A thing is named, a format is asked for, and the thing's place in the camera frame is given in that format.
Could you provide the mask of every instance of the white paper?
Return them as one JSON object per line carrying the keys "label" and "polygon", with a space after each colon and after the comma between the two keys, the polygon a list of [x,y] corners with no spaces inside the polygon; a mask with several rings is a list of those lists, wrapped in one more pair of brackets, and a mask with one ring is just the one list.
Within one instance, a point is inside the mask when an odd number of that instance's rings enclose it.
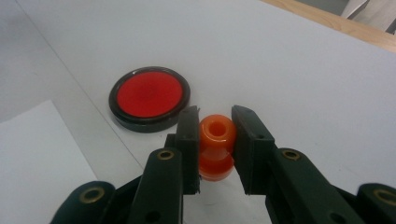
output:
{"label": "white paper", "polygon": [[0,223],[42,224],[96,177],[47,101],[0,124],[0,180]]}

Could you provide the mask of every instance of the white table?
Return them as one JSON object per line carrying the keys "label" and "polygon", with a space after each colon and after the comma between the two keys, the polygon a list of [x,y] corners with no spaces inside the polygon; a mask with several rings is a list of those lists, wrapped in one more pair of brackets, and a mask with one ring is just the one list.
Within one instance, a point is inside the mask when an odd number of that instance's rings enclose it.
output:
{"label": "white table", "polygon": [[[0,19],[0,121],[52,100],[116,187],[176,131],[133,133],[109,111],[114,83],[150,65],[189,81],[201,118],[255,110],[279,147],[301,150],[339,188],[396,187],[394,53],[259,1],[4,0]],[[236,172],[201,191],[185,197],[185,223],[270,223]]]}

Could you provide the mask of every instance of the screw hole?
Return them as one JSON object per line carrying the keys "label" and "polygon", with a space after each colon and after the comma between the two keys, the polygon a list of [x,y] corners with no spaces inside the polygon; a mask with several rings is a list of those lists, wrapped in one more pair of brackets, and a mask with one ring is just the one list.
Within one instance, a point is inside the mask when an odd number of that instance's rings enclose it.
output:
{"label": "screw hole", "polygon": [[396,206],[396,195],[385,189],[374,190],[375,197],[383,203]]}
{"label": "screw hole", "polygon": [[162,161],[167,161],[172,159],[175,156],[175,153],[170,150],[163,150],[160,153],[157,154],[157,158],[162,160]]}
{"label": "screw hole", "polygon": [[330,213],[330,218],[335,222],[335,223],[339,223],[339,224],[345,224],[347,223],[346,219],[337,214],[337,213]]}
{"label": "screw hole", "polygon": [[160,218],[161,218],[161,214],[159,212],[157,212],[157,211],[149,212],[146,215],[146,221],[148,223],[157,222],[158,220],[160,220]]}
{"label": "screw hole", "polygon": [[105,190],[102,187],[92,187],[84,190],[79,195],[79,200],[82,203],[95,203],[105,195]]}
{"label": "screw hole", "polygon": [[301,158],[300,154],[297,151],[291,149],[283,150],[282,154],[283,157],[292,161],[297,161]]}

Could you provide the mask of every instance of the orange object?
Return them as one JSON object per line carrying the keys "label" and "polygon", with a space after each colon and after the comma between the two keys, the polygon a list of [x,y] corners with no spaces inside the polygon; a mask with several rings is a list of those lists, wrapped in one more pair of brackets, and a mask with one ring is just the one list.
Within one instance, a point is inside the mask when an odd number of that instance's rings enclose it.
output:
{"label": "orange object", "polygon": [[199,173],[203,179],[219,181],[233,169],[233,144],[236,129],[222,115],[211,115],[200,123]]}

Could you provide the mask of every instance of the orange plastic part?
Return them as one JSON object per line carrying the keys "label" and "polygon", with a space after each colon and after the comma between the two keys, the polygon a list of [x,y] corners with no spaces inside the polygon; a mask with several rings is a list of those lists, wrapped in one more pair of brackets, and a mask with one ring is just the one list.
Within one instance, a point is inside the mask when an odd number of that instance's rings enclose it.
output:
{"label": "orange plastic part", "polygon": [[199,173],[203,179],[219,181],[233,170],[236,129],[222,115],[211,115],[200,123]]}

